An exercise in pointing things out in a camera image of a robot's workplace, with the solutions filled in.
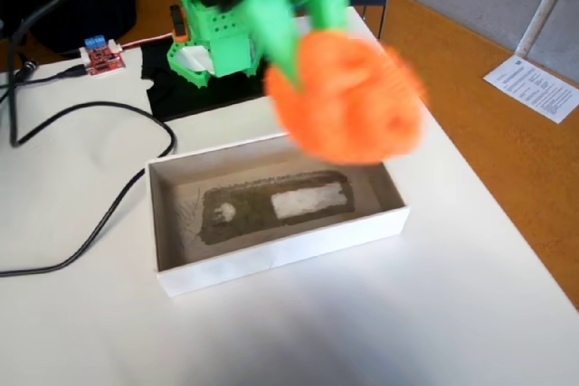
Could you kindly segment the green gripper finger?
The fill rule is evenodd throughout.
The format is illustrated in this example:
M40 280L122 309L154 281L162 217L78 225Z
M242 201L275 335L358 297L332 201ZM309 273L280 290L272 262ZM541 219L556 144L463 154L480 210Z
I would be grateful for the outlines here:
M297 84L298 33L290 0L246 0L246 18L271 63Z
M311 23L315 30L345 31L349 0L311 0Z

